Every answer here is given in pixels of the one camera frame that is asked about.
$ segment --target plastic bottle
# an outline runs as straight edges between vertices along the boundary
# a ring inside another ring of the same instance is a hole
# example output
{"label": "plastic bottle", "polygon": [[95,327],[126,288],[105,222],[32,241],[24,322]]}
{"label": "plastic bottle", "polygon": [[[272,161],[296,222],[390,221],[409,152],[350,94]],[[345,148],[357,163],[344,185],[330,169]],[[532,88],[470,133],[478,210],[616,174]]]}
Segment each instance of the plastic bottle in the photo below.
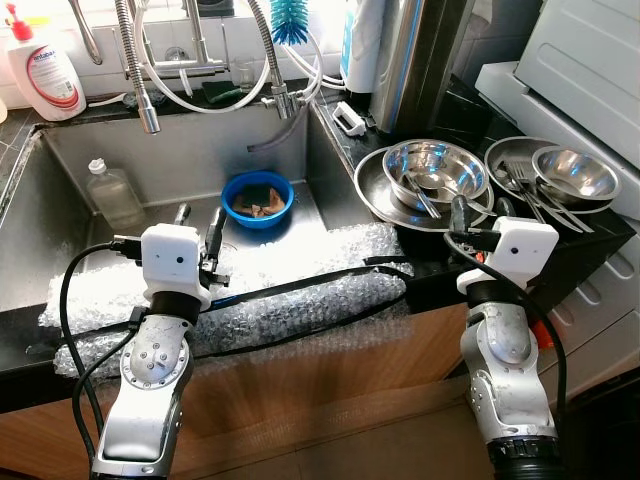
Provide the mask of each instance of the plastic bottle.
{"label": "plastic bottle", "polygon": [[0,123],[4,122],[6,119],[7,119],[7,106],[4,104],[4,102],[0,98]]}
{"label": "plastic bottle", "polygon": [[7,9],[13,16],[14,40],[9,42],[6,54],[20,93],[45,120],[78,115],[87,102],[67,54],[34,37],[31,27],[16,16],[15,5],[8,3]]}
{"label": "plastic bottle", "polygon": [[351,92],[373,92],[385,4],[385,0],[347,2],[340,74]]}
{"label": "plastic bottle", "polygon": [[89,171],[93,175],[87,191],[111,228],[121,230],[144,221],[144,210],[123,170],[107,170],[104,160],[98,158],[89,163]]}

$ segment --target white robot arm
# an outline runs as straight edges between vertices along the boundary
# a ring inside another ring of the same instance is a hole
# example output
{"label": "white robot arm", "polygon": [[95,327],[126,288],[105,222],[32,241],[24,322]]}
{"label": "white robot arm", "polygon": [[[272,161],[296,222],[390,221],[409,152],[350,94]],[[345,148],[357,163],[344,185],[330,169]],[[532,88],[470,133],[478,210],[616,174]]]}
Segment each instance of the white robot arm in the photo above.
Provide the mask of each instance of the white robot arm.
{"label": "white robot arm", "polygon": [[[464,243],[466,232],[460,233]],[[550,225],[514,217],[498,218],[487,233],[495,248],[484,265],[522,289],[540,274],[558,241]],[[470,308],[460,341],[471,379],[469,403],[496,479],[561,479],[558,433],[538,378],[538,343],[514,289],[503,283],[477,268],[457,280]]]}
{"label": "white robot arm", "polygon": [[198,314],[211,304],[224,214],[219,210],[201,256],[195,228],[159,224],[142,235],[142,270],[151,306],[123,349],[121,386],[105,423],[92,472],[102,478],[166,478],[181,425],[180,399],[193,371],[188,337]]}

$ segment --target black countertop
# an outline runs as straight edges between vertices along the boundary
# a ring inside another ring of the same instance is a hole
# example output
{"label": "black countertop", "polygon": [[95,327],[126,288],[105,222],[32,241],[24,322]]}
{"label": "black countertop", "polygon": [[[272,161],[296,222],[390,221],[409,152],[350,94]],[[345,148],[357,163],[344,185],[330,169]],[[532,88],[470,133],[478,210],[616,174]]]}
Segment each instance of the black countertop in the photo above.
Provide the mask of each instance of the black countertop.
{"label": "black countertop", "polygon": [[[204,99],[198,98],[198,95],[199,92],[196,92],[195,103],[204,105]],[[316,100],[325,131],[334,138],[343,158],[353,169],[368,153],[407,139],[380,134],[373,128],[369,128],[362,137],[346,136],[331,119],[336,103],[345,99],[364,116],[365,110],[358,107],[360,99],[347,98],[343,92],[323,89]],[[172,102],[158,109],[160,115],[184,112],[186,110]],[[135,111],[127,110],[118,103],[87,109],[81,115],[58,125],[136,117]],[[7,122],[0,125],[0,191],[28,133],[40,128],[39,125],[43,123],[36,112],[17,110],[11,111]],[[460,145],[483,158],[484,152],[496,140],[518,135],[522,133],[496,114],[462,82],[453,79],[436,126],[425,134],[425,138],[437,138]],[[525,206],[516,205],[516,208],[519,215],[530,216]],[[610,210],[589,215],[584,220],[595,233],[578,235],[556,226],[561,234],[560,242],[545,270],[534,281],[534,297],[547,310],[559,303],[635,233]],[[491,223],[488,220],[482,226],[490,228]],[[427,311],[464,302],[464,297],[455,287],[456,277],[463,271],[463,266],[450,260],[442,235],[401,227],[397,231],[401,246],[411,258],[416,272],[415,280],[409,282],[407,289],[411,310]],[[0,313],[0,385],[3,391],[11,392],[0,397],[0,413],[68,398],[71,394],[74,382],[55,375],[51,352],[31,351],[28,356],[25,353],[29,345],[37,343],[34,339],[48,340],[60,336],[56,328],[37,325],[37,316],[43,309],[44,306],[33,306]]]}
{"label": "black countertop", "polygon": [[[362,137],[345,135],[331,118],[331,113],[341,100],[345,100],[344,93],[323,90],[318,105],[326,128],[331,131],[353,169],[370,152],[411,138],[381,134],[373,128],[369,128]],[[347,102],[365,117],[366,109],[359,107],[359,100],[347,99]],[[425,132],[423,138],[436,138],[459,145],[483,159],[487,149],[496,141],[522,135],[524,134],[520,130],[492,109],[476,92],[453,77],[443,98],[435,127]],[[494,188],[494,191],[496,198],[500,196],[499,188]],[[532,217],[524,202],[514,200],[513,203],[519,216]],[[560,303],[635,234],[611,210],[581,218],[595,230],[594,233],[578,234],[550,219],[550,223],[560,233],[560,241],[543,272],[531,282],[536,287],[533,297],[547,311]],[[492,224],[493,220],[489,217],[480,227],[491,228]],[[409,284],[407,292],[412,311],[421,312],[464,302],[464,296],[455,287],[456,277],[464,267],[451,263],[442,234],[416,232],[403,227],[397,227],[397,230],[404,252],[414,260],[416,280]],[[425,240],[427,236],[431,237],[428,243]],[[438,294],[425,295],[425,292]]]}

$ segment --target blue brush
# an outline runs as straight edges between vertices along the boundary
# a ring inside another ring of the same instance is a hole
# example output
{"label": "blue brush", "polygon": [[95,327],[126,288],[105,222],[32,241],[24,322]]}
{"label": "blue brush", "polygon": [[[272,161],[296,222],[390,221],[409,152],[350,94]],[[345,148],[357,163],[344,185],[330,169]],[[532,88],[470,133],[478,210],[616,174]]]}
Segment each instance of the blue brush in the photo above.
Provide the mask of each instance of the blue brush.
{"label": "blue brush", "polygon": [[306,0],[271,0],[271,33],[275,43],[306,43],[307,24]]}

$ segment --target spoon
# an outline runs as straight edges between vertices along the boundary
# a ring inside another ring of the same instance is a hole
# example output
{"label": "spoon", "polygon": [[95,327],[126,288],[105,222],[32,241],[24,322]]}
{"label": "spoon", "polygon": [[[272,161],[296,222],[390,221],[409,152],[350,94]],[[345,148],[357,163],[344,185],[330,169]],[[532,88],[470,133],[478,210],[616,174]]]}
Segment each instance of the spoon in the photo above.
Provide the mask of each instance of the spoon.
{"label": "spoon", "polygon": [[[413,176],[415,182],[418,184],[420,188],[425,190],[444,190],[445,192],[449,192],[454,197],[456,195],[460,195],[453,188],[446,185],[444,180],[437,175],[428,175],[425,173],[415,174]],[[475,200],[471,200],[467,198],[467,204],[469,207],[473,208],[476,212],[483,213],[492,217],[496,217],[497,215],[489,210],[487,207],[482,205],[481,203],[476,202]]]}
{"label": "spoon", "polygon": [[438,209],[435,207],[433,203],[431,203],[431,200],[429,200],[429,197],[425,195],[425,193],[422,191],[420,186],[414,180],[413,178],[414,175],[416,175],[414,172],[410,172],[409,170],[407,170],[402,174],[402,177],[404,177],[407,180],[407,183],[411,187],[411,190],[413,190],[413,193],[415,193],[418,196],[420,203],[422,203],[422,206],[427,211],[427,213],[431,216],[431,218],[442,218],[442,215],[440,215],[440,212],[438,211]]}

